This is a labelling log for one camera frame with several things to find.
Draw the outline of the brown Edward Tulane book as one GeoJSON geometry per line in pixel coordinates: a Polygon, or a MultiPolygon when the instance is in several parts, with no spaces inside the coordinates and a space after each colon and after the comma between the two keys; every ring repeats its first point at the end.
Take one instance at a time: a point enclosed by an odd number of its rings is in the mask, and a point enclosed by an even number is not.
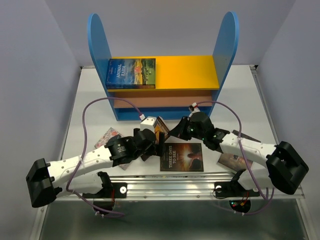
{"type": "Polygon", "coordinates": [[[165,121],[163,120],[162,117],[157,116],[156,117],[156,126],[154,130],[154,135],[155,135],[155,144],[153,148],[149,148],[149,152],[144,153],[141,156],[141,159],[145,162],[148,158],[151,156],[158,156],[162,157],[166,146],[165,146],[165,141],[169,138],[169,131],[170,129],[166,125],[165,121]]]}

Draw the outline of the Animal Farm book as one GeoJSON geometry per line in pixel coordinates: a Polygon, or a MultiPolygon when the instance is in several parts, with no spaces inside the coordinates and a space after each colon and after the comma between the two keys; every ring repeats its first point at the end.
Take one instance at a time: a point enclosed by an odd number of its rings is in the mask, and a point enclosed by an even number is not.
{"type": "Polygon", "coordinates": [[[156,85],[156,59],[110,59],[105,85],[156,85]]]}

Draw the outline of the Jane Eyre book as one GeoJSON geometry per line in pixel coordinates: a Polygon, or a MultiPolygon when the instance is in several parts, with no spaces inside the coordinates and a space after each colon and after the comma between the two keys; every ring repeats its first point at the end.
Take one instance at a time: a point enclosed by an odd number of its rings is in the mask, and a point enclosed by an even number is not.
{"type": "Polygon", "coordinates": [[[135,90],[135,89],[155,89],[156,85],[155,84],[147,84],[147,85],[143,85],[143,84],[110,84],[107,85],[106,88],[110,91],[110,90],[135,90]]]}

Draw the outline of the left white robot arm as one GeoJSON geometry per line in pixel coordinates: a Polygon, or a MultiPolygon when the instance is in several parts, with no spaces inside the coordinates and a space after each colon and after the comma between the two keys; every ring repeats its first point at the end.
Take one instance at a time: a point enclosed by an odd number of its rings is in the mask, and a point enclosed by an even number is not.
{"type": "Polygon", "coordinates": [[[106,197],[111,193],[111,184],[102,169],[129,164],[141,156],[163,156],[165,134],[149,129],[134,129],[132,136],[113,137],[105,145],[90,151],[85,156],[47,162],[36,160],[26,175],[26,184],[33,208],[44,207],[67,194],[98,194],[106,197]],[[91,186],[72,187],[77,177],[96,172],[99,180],[91,186]]]}

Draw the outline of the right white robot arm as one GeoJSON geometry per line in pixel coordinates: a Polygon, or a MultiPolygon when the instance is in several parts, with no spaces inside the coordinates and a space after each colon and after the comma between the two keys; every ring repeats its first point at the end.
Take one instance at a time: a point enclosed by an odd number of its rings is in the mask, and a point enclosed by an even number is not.
{"type": "Polygon", "coordinates": [[[239,170],[231,181],[220,181],[217,196],[241,197],[254,189],[276,188],[287,195],[295,194],[309,167],[293,146],[285,141],[266,144],[214,127],[203,112],[184,116],[169,135],[185,141],[196,138],[212,151],[222,154],[245,155],[252,166],[239,170]]]}

